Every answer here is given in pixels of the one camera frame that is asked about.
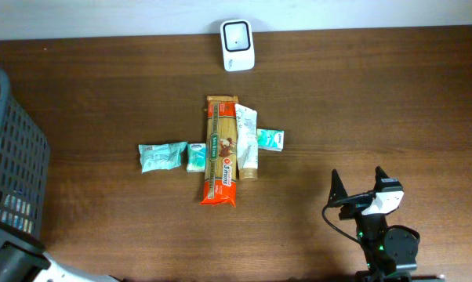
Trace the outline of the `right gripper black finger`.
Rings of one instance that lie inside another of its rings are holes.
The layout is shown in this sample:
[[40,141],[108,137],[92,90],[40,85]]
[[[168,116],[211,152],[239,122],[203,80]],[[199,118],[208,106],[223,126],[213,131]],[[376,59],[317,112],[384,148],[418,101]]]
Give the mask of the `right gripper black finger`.
[[388,176],[386,172],[380,166],[376,167],[375,172],[376,172],[376,175],[375,175],[376,184],[374,186],[374,190],[383,191],[387,187],[386,183],[383,180],[387,179]]
[[347,198],[347,192],[336,169],[332,170],[331,188],[327,205],[329,207],[340,207]]

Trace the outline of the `white cream tube gold cap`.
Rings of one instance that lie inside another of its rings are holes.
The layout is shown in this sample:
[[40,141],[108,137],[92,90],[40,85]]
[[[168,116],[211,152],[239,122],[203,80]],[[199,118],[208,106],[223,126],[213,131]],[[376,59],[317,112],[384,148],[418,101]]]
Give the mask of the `white cream tube gold cap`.
[[258,178],[257,112],[241,104],[235,105],[238,130],[237,164],[239,179]]

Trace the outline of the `orange spaghetti pasta pack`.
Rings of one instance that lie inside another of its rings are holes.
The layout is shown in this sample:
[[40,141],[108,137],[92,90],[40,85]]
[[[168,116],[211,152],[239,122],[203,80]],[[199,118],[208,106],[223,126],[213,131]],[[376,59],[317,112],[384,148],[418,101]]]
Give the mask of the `orange spaghetti pasta pack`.
[[235,206],[237,189],[237,96],[207,97],[205,181],[201,205]]

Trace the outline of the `green Kleenex tissue pack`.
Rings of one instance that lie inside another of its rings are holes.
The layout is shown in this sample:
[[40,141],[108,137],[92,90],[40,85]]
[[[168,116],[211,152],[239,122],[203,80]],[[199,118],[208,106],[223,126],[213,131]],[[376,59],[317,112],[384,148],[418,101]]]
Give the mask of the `green Kleenex tissue pack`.
[[187,172],[204,172],[206,159],[205,143],[189,143],[187,145]]

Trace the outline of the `small teal snack bag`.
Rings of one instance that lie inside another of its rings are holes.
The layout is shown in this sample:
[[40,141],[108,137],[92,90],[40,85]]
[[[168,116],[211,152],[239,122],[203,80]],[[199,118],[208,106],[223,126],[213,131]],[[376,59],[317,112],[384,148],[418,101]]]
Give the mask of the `small teal snack bag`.
[[187,142],[139,145],[141,172],[170,170],[181,166],[182,155],[186,148]]

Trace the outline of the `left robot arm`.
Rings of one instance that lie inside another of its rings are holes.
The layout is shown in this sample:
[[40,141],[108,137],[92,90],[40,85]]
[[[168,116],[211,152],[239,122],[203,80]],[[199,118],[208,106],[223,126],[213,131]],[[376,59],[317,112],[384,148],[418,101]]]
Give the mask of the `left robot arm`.
[[0,282],[116,280],[58,263],[35,237],[0,222]]

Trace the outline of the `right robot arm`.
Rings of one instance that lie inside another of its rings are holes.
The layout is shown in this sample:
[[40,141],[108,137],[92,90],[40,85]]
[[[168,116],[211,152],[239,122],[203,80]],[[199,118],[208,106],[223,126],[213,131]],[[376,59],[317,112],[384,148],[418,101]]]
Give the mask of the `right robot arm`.
[[[404,196],[400,181],[389,177],[380,167],[375,169],[372,190],[348,195],[337,170],[332,170],[331,189],[327,204],[321,211],[325,222],[336,232],[356,243],[364,252],[366,271],[354,275],[356,281],[411,281],[417,269],[420,235],[401,225],[389,226],[386,216],[396,211]],[[356,222],[353,237],[331,223],[325,212],[339,208],[339,219]]]

